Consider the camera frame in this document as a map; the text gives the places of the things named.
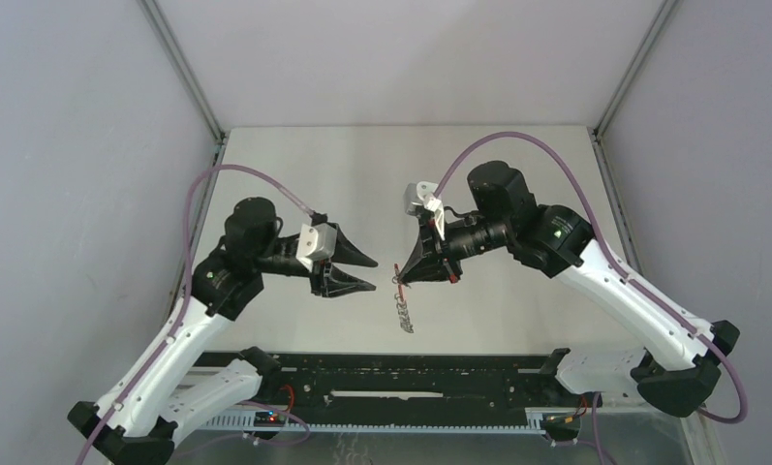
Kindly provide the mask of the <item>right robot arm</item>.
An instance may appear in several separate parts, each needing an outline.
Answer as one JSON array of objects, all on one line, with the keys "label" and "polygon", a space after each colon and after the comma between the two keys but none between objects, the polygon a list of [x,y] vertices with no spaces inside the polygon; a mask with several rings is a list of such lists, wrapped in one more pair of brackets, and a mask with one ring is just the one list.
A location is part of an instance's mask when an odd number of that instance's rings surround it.
[{"label": "right robot arm", "polygon": [[735,325],[711,323],[668,302],[580,214],[538,203],[522,172],[507,163],[483,163],[467,182],[476,207],[453,221],[434,183],[407,186],[405,209],[417,219],[418,236],[400,284],[456,283],[464,260],[505,249],[520,264],[586,295],[638,341],[633,350],[556,350],[538,379],[544,401],[562,405],[575,394],[606,392],[677,418],[706,402],[723,372],[722,357],[738,340]]}]

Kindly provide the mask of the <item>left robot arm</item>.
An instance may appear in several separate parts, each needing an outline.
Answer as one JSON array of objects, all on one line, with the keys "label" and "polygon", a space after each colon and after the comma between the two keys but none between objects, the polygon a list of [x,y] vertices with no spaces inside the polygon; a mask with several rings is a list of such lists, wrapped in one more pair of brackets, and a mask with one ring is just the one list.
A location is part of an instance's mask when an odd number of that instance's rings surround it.
[{"label": "left robot arm", "polygon": [[113,464],[165,464],[191,432],[229,406],[277,398],[281,365],[258,347],[188,389],[178,386],[263,290],[266,274],[303,278],[324,298],[375,291],[340,267],[377,262],[325,215],[309,218],[299,233],[283,236],[272,201],[254,197],[234,207],[215,249],[194,268],[184,296],[138,361],[99,400],[78,402],[68,414],[89,447]]}]

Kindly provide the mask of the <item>red handled keyring holder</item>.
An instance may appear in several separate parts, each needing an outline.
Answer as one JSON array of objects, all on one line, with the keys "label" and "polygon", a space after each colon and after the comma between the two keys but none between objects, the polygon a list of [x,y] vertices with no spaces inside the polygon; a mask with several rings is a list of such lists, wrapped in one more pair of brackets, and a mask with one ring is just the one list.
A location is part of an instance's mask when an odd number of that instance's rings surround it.
[{"label": "red handled keyring holder", "polygon": [[395,308],[398,315],[400,328],[409,334],[414,334],[414,326],[411,321],[408,302],[406,299],[405,289],[406,286],[400,280],[400,267],[398,263],[393,265],[394,275],[392,277],[392,283],[396,286],[396,292],[393,296],[395,301]]}]

